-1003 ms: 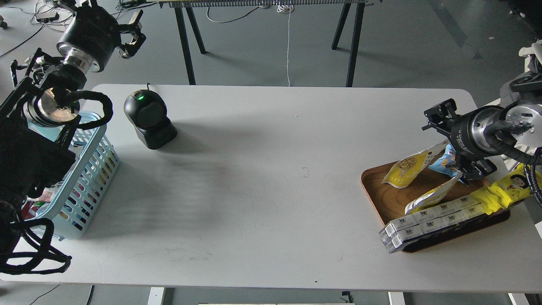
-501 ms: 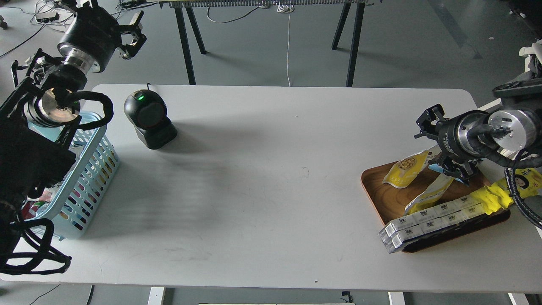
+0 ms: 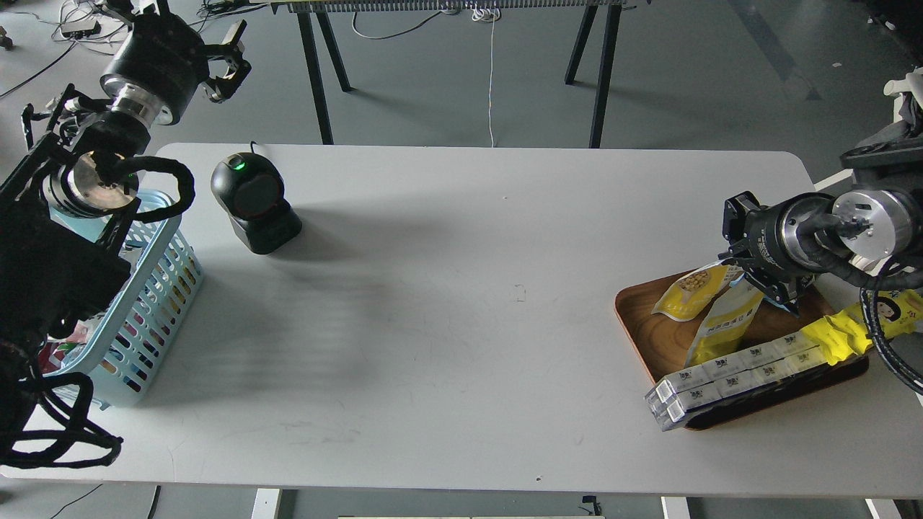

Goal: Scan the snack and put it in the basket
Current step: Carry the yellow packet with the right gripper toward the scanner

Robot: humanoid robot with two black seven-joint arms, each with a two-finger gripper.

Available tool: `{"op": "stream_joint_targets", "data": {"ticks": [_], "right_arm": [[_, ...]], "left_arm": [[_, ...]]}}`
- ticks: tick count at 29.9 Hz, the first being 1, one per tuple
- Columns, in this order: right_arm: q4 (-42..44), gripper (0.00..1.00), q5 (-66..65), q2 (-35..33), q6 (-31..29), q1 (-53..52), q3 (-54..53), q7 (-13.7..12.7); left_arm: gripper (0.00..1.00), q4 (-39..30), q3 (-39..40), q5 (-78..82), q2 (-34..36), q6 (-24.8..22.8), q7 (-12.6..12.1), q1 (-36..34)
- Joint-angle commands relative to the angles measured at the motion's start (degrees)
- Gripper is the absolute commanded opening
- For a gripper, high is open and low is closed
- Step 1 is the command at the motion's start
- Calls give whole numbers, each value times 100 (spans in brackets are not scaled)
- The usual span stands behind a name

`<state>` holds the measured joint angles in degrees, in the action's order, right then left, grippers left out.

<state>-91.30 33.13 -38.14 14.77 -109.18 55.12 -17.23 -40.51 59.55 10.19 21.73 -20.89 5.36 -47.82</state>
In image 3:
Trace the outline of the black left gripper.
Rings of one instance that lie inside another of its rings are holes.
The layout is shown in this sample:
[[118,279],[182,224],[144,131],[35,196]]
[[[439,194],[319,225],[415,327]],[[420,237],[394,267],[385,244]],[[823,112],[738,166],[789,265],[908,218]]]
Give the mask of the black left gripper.
[[101,9],[131,27],[101,76],[101,87],[110,97],[129,84],[153,95],[162,102],[154,121],[159,125],[180,121],[208,72],[207,63],[222,61],[226,66],[224,75],[203,82],[208,101],[214,103],[233,97],[252,70],[244,59],[244,19],[230,27],[221,43],[204,44],[195,30],[174,26],[168,1],[102,1]]

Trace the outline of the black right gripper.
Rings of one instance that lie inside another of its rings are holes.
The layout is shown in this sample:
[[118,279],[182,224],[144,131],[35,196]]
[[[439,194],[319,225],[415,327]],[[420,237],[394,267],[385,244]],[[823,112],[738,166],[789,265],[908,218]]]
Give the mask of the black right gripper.
[[818,214],[830,213],[833,200],[813,192],[768,206],[749,191],[725,200],[723,236],[728,249],[717,257],[726,265],[726,275],[739,278],[748,273],[749,282],[768,302],[800,316],[801,296],[814,284],[814,275],[829,269],[805,253],[798,228]]

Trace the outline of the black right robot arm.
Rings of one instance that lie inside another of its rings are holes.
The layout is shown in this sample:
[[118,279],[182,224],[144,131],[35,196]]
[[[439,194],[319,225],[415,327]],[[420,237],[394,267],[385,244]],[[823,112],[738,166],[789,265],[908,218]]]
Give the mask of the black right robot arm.
[[921,70],[890,80],[883,92],[896,99],[896,121],[842,154],[850,190],[772,206],[748,191],[728,198],[728,249],[719,259],[794,315],[818,275],[857,287],[871,345],[898,380],[920,392],[921,374],[893,350],[873,306],[883,291],[921,287]]

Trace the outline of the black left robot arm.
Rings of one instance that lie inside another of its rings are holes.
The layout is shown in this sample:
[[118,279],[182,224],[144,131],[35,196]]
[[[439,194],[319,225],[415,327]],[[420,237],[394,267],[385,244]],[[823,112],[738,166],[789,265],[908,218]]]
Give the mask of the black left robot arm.
[[69,84],[21,115],[27,153],[2,184],[2,463],[13,469],[109,466],[121,438],[89,419],[83,373],[45,375],[40,353],[120,302],[135,223],[181,216],[195,198],[182,162],[147,156],[152,125],[174,125],[198,88],[215,103],[249,75],[238,20],[208,44],[165,1],[118,6],[128,34],[91,98]]

